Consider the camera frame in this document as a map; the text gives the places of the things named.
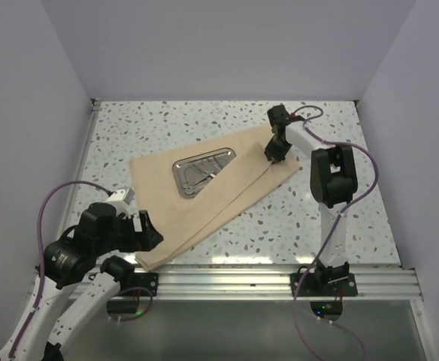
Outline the beige surgical wrap cloth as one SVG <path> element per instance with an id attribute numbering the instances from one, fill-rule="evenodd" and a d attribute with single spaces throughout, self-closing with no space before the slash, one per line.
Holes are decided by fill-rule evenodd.
<path id="1" fill-rule="evenodd" d="M 273 164 L 264 155 L 271 139 L 269 126 L 254 126 L 195 144 L 135 157 L 130 161 L 136 202 L 148 211 L 163 241 L 149 252 L 138 252 L 137 262 L 154 270 L 194 247 L 231 219 L 255 205 L 297 172 L 292 154 Z M 173 164 L 220 148 L 235 158 L 194 198 L 185 199 L 173 176 Z"/>

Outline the small steel scissors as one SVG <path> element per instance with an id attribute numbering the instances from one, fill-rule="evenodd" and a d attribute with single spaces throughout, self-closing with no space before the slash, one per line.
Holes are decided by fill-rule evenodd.
<path id="1" fill-rule="evenodd" d="M 194 181 L 185 181 L 182 183 L 183 189 L 193 188 L 199 185 L 200 183 L 203 183 L 205 181 L 211 181 L 213 180 L 217 174 L 220 172 L 219 169 L 215 171 L 208 171 L 203 168 L 195 168 L 195 170 L 199 173 L 200 178 Z"/>

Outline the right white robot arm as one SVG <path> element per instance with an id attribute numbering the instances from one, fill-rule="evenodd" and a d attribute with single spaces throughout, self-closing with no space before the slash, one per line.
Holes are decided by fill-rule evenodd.
<path id="1" fill-rule="evenodd" d="M 302 296 L 331 295 L 348 282 L 346 256 L 347 210 L 358 190 L 356 165 L 350 145 L 320 139 L 307 128 L 307 120 L 275 105 L 267 111 L 272 138 L 265 147 L 267 160 L 279 163 L 292 147 L 310 159 L 310 192 L 319 205 L 321 246 L 313 271 L 298 272 Z"/>

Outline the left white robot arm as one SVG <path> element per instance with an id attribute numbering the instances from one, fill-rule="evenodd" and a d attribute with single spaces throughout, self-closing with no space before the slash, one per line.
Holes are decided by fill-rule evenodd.
<path id="1" fill-rule="evenodd" d="M 112 251 L 153 250 L 163 241 L 149 214 L 138 215 L 141 230 L 123 206 L 91 204 L 79 223 L 62 233 L 43 253 L 20 322 L 0 349 L 0 360 L 63 360 L 71 341 L 114 296 L 136 290 L 134 267 Z"/>

